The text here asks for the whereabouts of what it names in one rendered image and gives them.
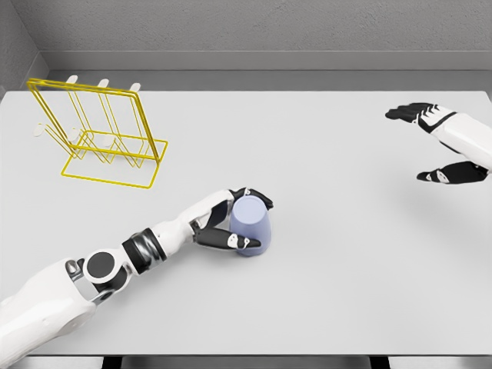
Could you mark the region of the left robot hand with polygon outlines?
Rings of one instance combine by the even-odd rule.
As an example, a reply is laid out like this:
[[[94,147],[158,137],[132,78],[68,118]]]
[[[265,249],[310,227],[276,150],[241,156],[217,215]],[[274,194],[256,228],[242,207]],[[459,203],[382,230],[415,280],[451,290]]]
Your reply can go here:
[[[242,198],[258,198],[269,211],[273,201],[253,188],[216,191],[183,211],[178,220],[184,224],[182,244],[195,243],[220,250],[256,250],[261,246],[258,239],[217,228],[217,225],[231,215],[233,205]]]

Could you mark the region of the lavender cup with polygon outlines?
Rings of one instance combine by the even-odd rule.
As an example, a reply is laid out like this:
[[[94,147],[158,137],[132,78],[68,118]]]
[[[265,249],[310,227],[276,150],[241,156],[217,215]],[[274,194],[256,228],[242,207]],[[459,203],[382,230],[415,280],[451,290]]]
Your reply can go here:
[[[271,244],[271,223],[268,210],[259,197],[248,195],[234,203],[229,229],[240,236],[261,242],[260,247],[238,251],[245,257],[262,254]]]

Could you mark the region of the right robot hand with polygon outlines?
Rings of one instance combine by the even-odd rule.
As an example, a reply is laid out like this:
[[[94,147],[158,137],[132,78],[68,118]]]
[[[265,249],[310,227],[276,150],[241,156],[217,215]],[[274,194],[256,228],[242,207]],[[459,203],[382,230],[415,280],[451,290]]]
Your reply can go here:
[[[468,114],[428,102],[399,105],[385,113],[390,120],[417,125],[466,160],[423,171],[417,180],[444,185],[484,181],[492,174],[492,127]]]

